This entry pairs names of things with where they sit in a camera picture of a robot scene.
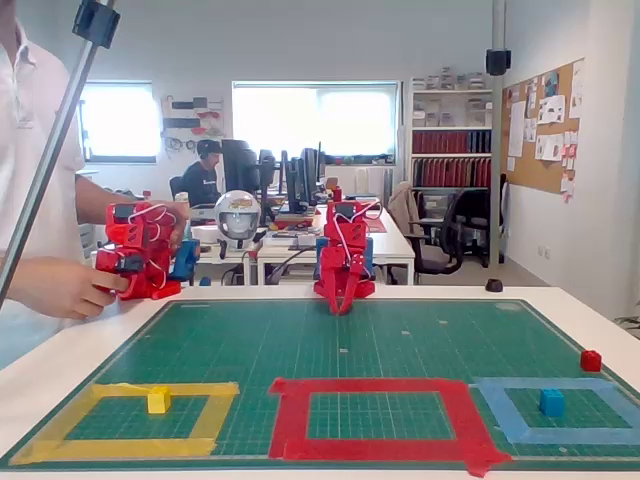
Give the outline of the person's left hand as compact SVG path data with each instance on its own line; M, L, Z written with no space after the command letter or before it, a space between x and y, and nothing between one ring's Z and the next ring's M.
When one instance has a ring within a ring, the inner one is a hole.
M187 221L190 219L190 207L188 202L152 201L152 213L158 216L162 213L159 222L172 227L169 236L169 245L175 252L182 244Z

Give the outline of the person's right hand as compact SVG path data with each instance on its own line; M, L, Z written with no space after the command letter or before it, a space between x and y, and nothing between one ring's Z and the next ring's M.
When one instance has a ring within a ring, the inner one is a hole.
M77 261L54 257L20 260L7 297L53 318L97 317L129 281Z

